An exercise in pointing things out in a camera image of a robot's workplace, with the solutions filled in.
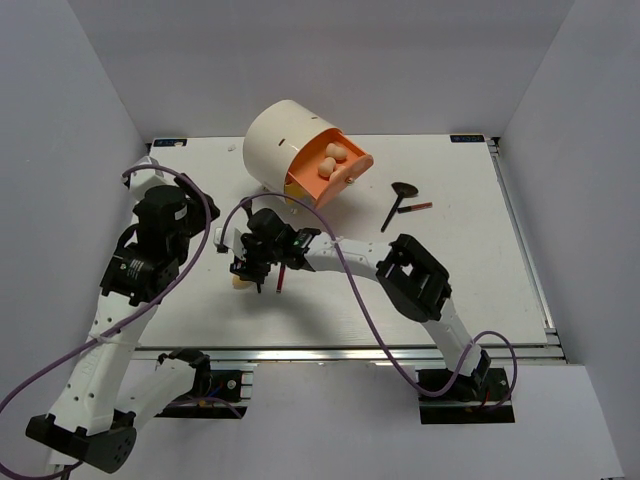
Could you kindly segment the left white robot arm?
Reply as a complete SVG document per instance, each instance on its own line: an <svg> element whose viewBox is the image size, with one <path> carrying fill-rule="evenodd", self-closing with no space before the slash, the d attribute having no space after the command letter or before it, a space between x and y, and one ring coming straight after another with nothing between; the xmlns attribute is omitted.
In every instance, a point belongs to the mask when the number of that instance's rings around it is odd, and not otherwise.
<svg viewBox="0 0 640 480"><path fill-rule="evenodd" d="M145 188L133 213L137 222L118 239L100 282L88 348L53 406L26 426L28 438L105 473L124 465L150 419L182 396L202 398L212 378L208 356L182 348L161 355L158 369L134 388L121 389L162 298L195 264L191 239L206 238L220 214L183 174Z"/></svg>

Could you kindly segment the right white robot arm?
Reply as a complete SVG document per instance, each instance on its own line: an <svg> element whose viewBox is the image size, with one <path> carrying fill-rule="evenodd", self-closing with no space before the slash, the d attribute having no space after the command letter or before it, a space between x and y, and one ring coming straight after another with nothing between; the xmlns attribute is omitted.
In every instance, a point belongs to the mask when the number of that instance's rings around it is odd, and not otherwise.
<svg viewBox="0 0 640 480"><path fill-rule="evenodd" d="M451 377L434 394L475 400L488 385L491 360L456 312L449 273L414 237L389 244L337 239L316 228L294 229L263 208L249 216L246 232L228 224L215 244L231 250L230 271L260 286L275 264L290 270L342 272L377 282L404 317L419 323L434 341Z"/></svg>

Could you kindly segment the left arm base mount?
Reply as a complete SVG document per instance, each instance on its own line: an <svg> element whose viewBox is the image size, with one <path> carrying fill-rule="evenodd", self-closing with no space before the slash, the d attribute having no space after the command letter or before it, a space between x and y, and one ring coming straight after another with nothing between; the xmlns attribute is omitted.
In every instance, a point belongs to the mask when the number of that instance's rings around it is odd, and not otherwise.
<svg viewBox="0 0 640 480"><path fill-rule="evenodd" d="M252 374L211 366L210 356L192 348L161 353L156 369L177 361L195 372L192 387L165 406L156 418L237 419L244 417L251 396Z"/></svg>

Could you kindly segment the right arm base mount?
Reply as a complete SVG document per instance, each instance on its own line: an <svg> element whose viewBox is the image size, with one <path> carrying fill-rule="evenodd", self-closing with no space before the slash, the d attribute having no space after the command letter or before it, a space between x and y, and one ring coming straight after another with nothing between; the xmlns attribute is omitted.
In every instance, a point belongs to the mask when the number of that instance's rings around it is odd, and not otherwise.
<svg viewBox="0 0 640 480"><path fill-rule="evenodd" d="M484 384L473 389L460 377L450 390L437 398L418 396L422 425L513 424L515 413L510 380L504 368L490 368Z"/></svg>

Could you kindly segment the teardrop beige makeup sponge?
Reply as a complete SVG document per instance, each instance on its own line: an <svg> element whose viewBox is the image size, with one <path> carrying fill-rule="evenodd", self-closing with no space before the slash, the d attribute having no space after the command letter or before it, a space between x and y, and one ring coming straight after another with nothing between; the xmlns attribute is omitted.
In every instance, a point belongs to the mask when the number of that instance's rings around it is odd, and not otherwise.
<svg viewBox="0 0 640 480"><path fill-rule="evenodd" d="M254 285L252 281L242 280L239 276L232 276L232 287L236 290L244 290L247 288L251 288Z"/></svg>

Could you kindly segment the orange top drawer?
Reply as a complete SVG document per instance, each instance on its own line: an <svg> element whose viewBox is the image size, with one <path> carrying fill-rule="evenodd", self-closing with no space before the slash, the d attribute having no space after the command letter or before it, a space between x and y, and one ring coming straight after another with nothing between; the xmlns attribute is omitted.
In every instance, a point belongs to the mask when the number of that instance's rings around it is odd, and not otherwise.
<svg viewBox="0 0 640 480"><path fill-rule="evenodd" d="M284 193L319 209L374 164L373 157L337 128L320 133L292 161Z"/></svg>

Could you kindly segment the yellow drawer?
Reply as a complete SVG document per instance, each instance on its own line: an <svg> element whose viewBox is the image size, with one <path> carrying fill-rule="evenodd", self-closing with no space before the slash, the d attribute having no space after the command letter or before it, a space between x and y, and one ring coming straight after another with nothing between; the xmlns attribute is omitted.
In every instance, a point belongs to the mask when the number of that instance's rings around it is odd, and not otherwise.
<svg viewBox="0 0 640 480"><path fill-rule="evenodd" d="M295 180L289 181L284 185L283 193L287 195L285 202L289 205L293 205L295 199L308 206L314 205L314 198Z"/></svg>

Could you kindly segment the gourd sponge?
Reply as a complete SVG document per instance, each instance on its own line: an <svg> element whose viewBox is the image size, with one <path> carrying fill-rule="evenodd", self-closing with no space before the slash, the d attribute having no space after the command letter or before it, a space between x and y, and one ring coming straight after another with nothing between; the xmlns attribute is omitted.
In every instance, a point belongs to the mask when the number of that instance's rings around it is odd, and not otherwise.
<svg viewBox="0 0 640 480"><path fill-rule="evenodd" d="M330 183L351 183L354 180L352 169L345 165L337 165L329 177Z"/></svg>
<svg viewBox="0 0 640 480"><path fill-rule="evenodd" d="M333 158L336 162L342 163L347 159L348 151L342 145L329 143L325 148L325 155L327 158Z"/></svg>
<svg viewBox="0 0 640 480"><path fill-rule="evenodd" d="M335 168L336 160L333 157L326 157L317 166L317 173L321 178L329 179Z"/></svg>

